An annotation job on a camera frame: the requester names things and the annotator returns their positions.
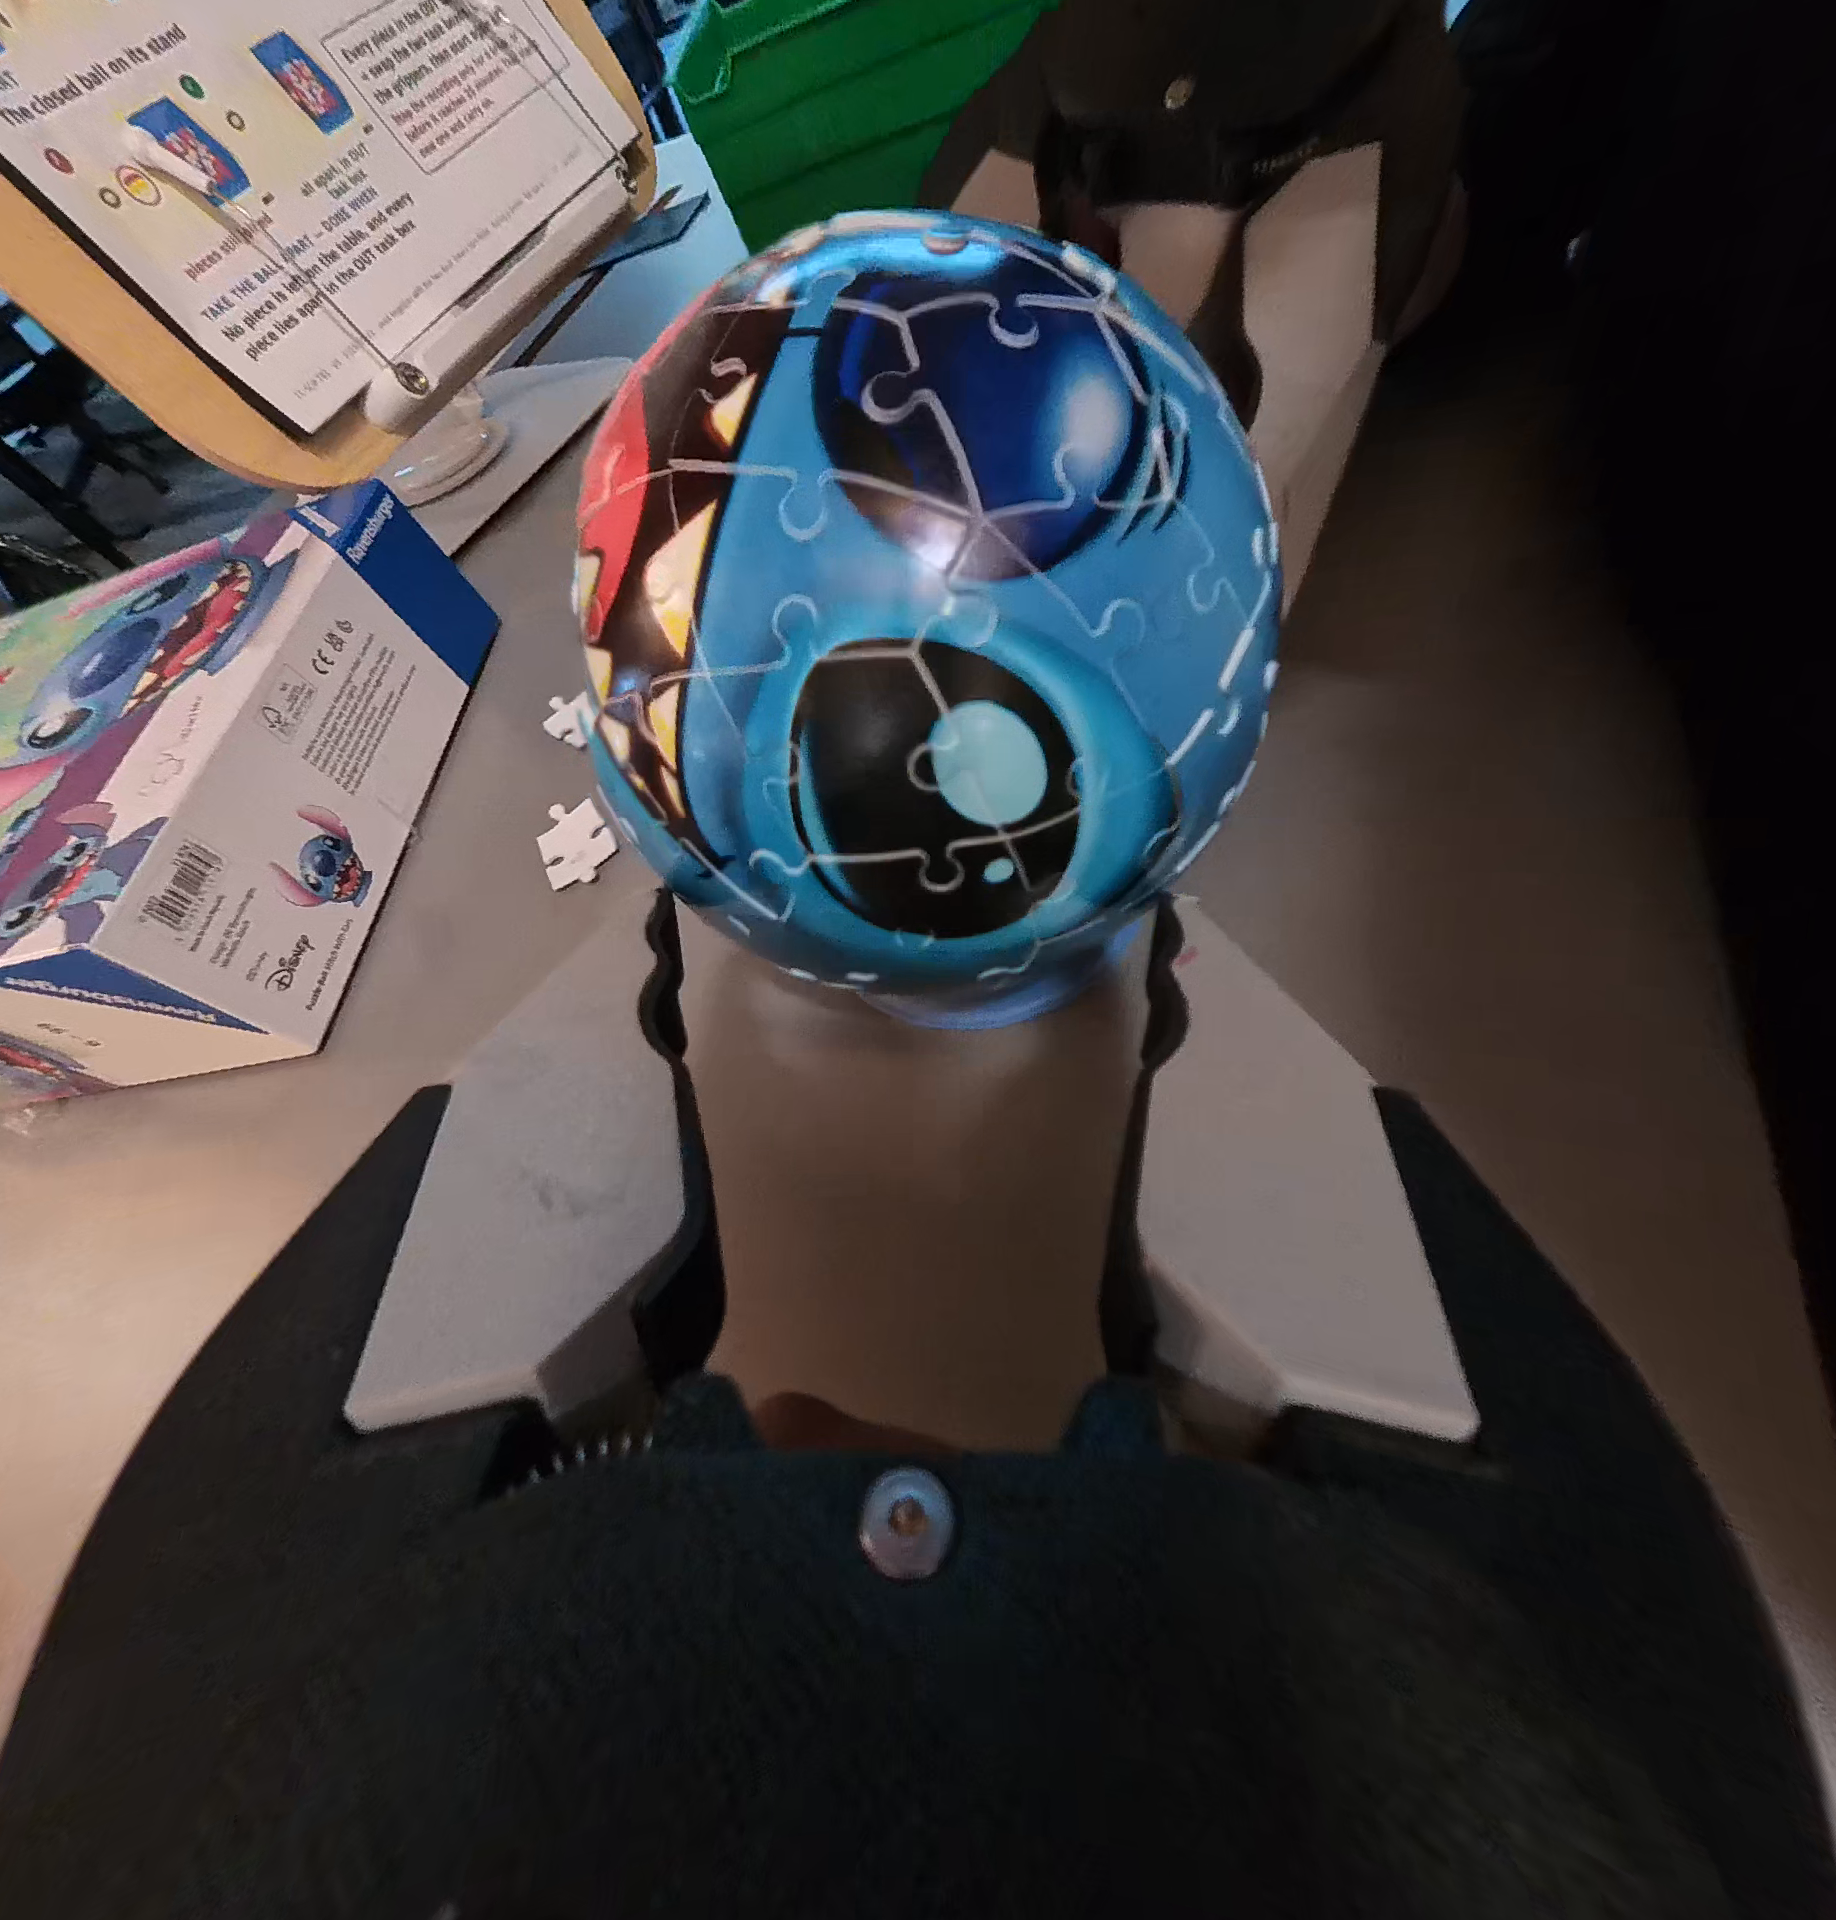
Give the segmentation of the blue cartoon puzzle ball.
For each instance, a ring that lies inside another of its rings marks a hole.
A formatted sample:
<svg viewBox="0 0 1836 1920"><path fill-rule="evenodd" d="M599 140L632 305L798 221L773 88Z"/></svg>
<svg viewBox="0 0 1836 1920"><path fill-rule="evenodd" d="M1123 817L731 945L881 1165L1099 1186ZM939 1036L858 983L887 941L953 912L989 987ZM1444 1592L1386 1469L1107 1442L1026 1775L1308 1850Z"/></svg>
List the blue cartoon puzzle ball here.
<svg viewBox="0 0 1836 1920"><path fill-rule="evenodd" d="M1026 226L857 209L754 253L625 372L574 529L604 822L915 1024L1081 993L1266 732L1247 433L1140 284Z"/></svg>

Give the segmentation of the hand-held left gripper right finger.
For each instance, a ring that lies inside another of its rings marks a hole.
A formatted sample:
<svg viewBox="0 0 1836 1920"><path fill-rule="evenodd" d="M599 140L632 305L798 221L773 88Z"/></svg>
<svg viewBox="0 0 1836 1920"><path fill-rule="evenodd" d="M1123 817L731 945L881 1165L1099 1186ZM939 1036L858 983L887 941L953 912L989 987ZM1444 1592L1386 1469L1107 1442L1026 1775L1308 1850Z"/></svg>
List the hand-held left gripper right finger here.
<svg viewBox="0 0 1836 1920"><path fill-rule="evenodd" d="M1099 1276L1110 1374L1193 1418L1480 1426L1361 1063L1193 902L1160 899Z"/></svg>

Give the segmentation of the wooden document stand with sheet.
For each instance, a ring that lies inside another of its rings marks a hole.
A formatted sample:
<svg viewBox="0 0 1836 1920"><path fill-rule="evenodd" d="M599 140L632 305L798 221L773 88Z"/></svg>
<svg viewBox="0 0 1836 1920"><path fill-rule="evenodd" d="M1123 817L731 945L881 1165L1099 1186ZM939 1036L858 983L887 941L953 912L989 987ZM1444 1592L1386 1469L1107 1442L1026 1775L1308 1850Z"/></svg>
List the wooden document stand with sheet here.
<svg viewBox="0 0 1836 1920"><path fill-rule="evenodd" d="M656 230L646 3L0 1L0 293L190 453L376 475L463 544L619 359L532 371Z"/></svg>

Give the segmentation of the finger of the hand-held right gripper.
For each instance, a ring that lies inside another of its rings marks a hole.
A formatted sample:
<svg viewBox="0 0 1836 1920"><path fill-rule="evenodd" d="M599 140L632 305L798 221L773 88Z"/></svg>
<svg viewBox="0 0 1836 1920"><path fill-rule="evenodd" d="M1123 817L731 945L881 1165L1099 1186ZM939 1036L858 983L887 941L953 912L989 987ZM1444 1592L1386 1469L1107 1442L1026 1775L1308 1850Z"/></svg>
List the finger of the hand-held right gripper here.
<svg viewBox="0 0 1836 1920"><path fill-rule="evenodd" d="M1305 163L1245 226L1245 328L1259 363L1251 438L1359 433L1375 337L1383 147Z"/></svg>
<svg viewBox="0 0 1836 1920"><path fill-rule="evenodd" d="M1235 209L1193 202L1141 202L1110 209L1118 274L1173 323L1189 325L1235 242Z"/></svg>

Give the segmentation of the green plastic bin stack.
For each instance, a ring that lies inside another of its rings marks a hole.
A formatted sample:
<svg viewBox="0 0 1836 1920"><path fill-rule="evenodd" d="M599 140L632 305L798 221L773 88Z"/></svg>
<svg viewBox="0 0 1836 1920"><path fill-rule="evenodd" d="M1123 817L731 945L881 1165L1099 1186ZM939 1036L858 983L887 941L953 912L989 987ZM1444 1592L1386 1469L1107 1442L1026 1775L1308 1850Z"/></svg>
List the green plastic bin stack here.
<svg viewBox="0 0 1836 1920"><path fill-rule="evenodd" d="M946 129L1046 1L694 3L667 86L749 253L915 209Z"/></svg>

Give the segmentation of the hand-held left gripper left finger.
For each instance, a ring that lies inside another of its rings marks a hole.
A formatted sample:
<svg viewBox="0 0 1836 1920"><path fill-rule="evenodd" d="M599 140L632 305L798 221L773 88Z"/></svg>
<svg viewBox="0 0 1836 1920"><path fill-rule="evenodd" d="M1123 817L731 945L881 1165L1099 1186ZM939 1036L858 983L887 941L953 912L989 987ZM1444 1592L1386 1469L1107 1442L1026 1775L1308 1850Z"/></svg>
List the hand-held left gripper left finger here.
<svg viewBox="0 0 1836 1920"><path fill-rule="evenodd" d="M725 1283L680 987L677 899L640 886L465 1057L350 1424L568 1422L708 1363Z"/></svg>

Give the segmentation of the printed cardboard puzzle box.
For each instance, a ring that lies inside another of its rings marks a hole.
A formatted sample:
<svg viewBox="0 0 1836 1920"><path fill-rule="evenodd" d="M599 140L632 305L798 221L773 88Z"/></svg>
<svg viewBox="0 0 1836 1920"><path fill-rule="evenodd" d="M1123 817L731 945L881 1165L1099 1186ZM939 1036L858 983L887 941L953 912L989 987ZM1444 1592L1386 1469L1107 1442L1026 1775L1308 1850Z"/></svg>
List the printed cardboard puzzle box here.
<svg viewBox="0 0 1836 1920"><path fill-rule="evenodd" d="M376 479L0 616L0 1112L315 1053L496 630Z"/></svg>

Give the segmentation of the person's black clothed torso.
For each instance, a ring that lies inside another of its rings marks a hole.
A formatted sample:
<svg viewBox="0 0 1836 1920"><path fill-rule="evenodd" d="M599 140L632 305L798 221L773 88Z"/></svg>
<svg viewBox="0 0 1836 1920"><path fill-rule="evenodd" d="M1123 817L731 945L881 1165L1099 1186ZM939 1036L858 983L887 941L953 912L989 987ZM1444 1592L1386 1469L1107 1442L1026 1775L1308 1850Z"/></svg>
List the person's black clothed torso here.
<svg viewBox="0 0 1836 1920"><path fill-rule="evenodd" d="M1578 293L1836 1412L1836 1L1454 3L1474 236Z"/></svg>

